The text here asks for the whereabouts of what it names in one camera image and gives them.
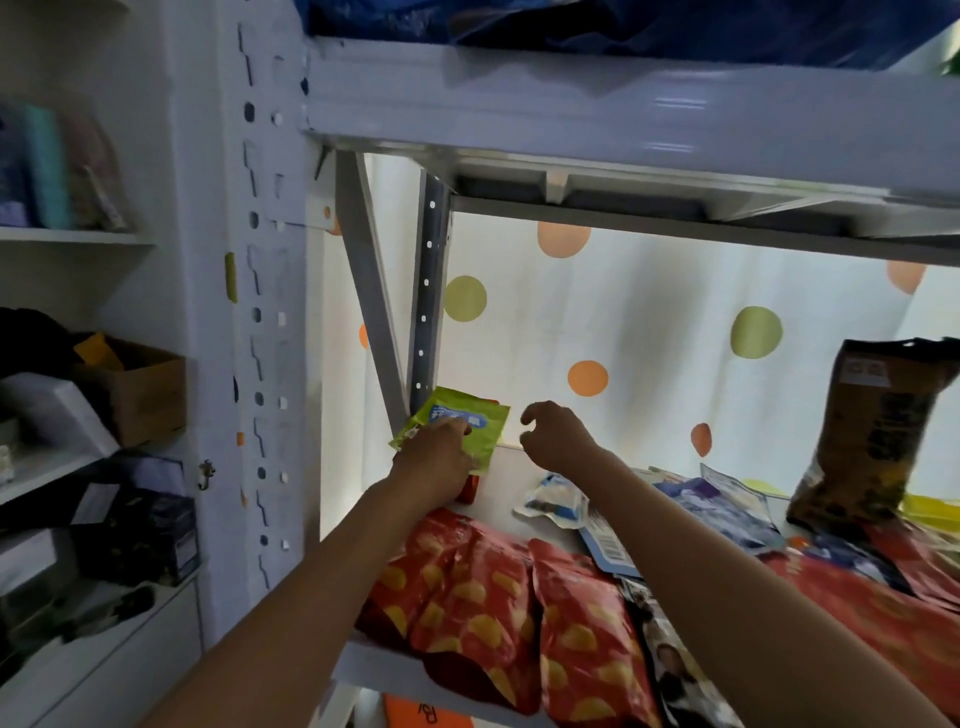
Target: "yellow item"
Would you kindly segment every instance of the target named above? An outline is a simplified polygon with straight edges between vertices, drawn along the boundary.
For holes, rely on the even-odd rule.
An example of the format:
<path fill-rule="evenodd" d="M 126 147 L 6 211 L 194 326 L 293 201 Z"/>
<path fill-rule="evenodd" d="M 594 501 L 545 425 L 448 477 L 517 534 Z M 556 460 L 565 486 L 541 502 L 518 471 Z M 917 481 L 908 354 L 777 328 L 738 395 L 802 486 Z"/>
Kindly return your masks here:
<path fill-rule="evenodd" d="M 84 364 L 91 367 L 109 369 L 111 372 L 124 371 L 123 362 L 110 348 L 102 331 L 97 331 L 90 338 L 84 339 L 73 348 L 73 351 L 84 361 Z"/>
<path fill-rule="evenodd" d="M 900 510 L 910 521 L 947 533 L 960 533 L 960 500 L 940 500 L 908 493 L 900 503 Z"/>

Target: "blue plastic bag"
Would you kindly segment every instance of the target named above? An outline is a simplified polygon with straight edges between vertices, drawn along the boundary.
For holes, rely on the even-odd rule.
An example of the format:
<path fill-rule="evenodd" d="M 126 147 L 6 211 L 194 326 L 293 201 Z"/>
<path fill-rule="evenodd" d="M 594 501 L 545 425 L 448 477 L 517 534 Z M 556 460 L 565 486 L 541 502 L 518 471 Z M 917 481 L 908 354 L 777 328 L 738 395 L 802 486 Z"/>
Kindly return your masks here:
<path fill-rule="evenodd" d="M 311 35 L 883 69 L 960 0 L 295 0 Z"/>

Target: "orange dot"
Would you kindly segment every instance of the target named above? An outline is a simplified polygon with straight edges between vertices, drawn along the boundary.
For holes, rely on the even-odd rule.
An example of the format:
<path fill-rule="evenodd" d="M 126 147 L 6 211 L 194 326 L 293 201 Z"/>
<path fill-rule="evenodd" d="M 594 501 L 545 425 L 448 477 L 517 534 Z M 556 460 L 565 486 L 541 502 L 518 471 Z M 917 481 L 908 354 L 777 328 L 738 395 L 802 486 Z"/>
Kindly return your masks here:
<path fill-rule="evenodd" d="M 591 228 L 578 225 L 537 223 L 537 242 L 550 257 L 570 257 L 584 249 L 591 232 Z"/>
<path fill-rule="evenodd" d="M 910 263 L 906 260 L 888 260 L 887 278 L 903 293 L 913 294 L 924 279 L 925 263 Z"/>
<path fill-rule="evenodd" d="M 707 457 L 713 449 L 713 434 L 710 432 L 710 425 L 707 423 L 695 425 L 690 430 L 690 443 L 692 443 L 693 449 L 697 451 L 698 455 Z"/>
<path fill-rule="evenodd" d="M 581 397 L 596 397 L 607 389 L 610 375 L 598 361 L 578 361 L 566 374 L 570 389 Z"/>

